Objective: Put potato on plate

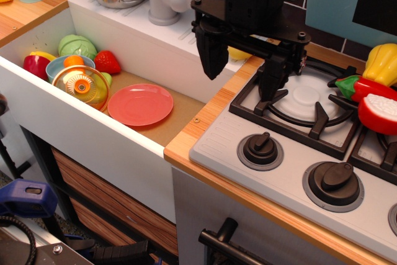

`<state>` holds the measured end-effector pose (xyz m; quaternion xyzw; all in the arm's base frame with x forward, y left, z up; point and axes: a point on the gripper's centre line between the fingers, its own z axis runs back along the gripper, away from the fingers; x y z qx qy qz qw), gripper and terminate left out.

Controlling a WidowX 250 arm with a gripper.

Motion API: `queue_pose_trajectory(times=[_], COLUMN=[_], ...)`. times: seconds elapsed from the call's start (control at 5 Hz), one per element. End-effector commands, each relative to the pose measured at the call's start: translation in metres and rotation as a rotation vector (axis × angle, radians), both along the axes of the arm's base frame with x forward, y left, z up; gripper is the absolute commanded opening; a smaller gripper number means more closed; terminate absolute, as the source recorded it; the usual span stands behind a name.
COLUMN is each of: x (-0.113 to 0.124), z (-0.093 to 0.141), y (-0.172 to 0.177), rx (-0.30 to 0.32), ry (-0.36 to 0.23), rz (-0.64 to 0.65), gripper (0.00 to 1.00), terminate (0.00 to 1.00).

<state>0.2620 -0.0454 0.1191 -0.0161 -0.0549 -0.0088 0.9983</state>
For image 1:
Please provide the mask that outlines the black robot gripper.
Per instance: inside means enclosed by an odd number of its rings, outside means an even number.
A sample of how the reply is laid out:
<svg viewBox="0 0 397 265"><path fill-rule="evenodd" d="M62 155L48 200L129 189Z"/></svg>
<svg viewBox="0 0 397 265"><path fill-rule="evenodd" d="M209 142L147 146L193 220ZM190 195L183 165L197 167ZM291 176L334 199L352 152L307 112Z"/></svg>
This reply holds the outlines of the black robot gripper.
<svg viewBox="0 0 397 265"><path fill-rule="evenodd" d="M265 59L262 102L271 101L292 71L304 65L310 35L283 14L287 0L193 0L192 22L204 73L214 80L228 63L228 47Z"/></svg>

